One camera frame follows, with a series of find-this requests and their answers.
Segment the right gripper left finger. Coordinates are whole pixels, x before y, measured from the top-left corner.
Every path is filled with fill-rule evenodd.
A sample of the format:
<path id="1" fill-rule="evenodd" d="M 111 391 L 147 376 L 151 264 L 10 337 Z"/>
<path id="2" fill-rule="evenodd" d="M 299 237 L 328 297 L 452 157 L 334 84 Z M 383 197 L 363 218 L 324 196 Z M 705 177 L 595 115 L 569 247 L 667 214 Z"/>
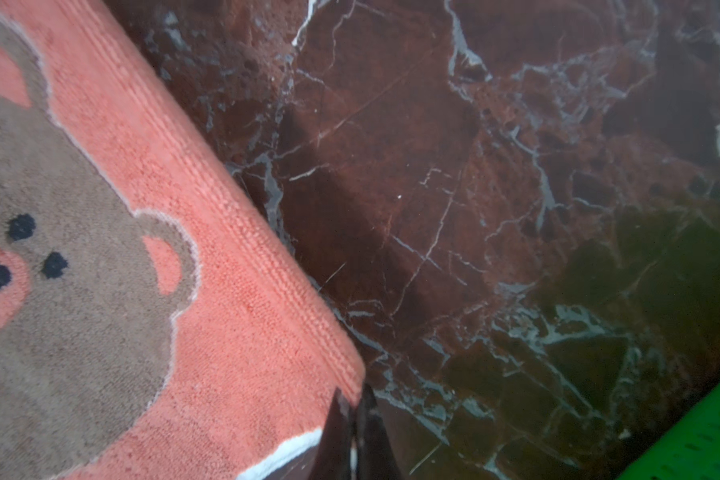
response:
<path id="1" fill-rule="evenodd" d="M 322 429 L 309 480 L 350 480 L 351 451 L 355 433 L 355 411 L 336 388 Z"/>

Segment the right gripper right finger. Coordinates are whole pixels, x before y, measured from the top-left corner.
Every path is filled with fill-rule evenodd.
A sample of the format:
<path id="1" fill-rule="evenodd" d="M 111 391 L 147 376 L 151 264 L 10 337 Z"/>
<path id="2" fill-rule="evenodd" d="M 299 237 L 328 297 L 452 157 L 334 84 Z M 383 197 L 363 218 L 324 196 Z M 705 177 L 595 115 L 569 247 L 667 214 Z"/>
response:
<path id="1" fill-rule="evenodd" d="M 362 396 L 355 410 L 355 439 L 357 479 L 402 479 L 374 391 L 367 383 L 363 385 Z"/>

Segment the pink brown bear towel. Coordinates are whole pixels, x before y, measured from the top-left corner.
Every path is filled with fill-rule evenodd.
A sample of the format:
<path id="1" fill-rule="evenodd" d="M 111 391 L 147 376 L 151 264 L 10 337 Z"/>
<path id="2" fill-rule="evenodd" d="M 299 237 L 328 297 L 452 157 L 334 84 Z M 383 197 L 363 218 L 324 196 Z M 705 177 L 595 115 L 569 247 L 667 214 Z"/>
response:
<path id="1" fill-rule="evenodd" d="M 0 1 L 0 479 L 278 479 L 364 367 L 99 1 Z"/>

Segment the green perforated plastic basket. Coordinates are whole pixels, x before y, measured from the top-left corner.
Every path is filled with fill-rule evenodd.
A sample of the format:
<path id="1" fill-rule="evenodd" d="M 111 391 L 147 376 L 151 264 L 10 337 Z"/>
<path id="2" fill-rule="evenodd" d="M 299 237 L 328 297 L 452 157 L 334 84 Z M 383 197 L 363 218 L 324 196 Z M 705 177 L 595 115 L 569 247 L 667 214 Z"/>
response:
<path id="1" fill-rule="evenodd" d="M 720 383 L 619 480 L 720 479 Z"/>

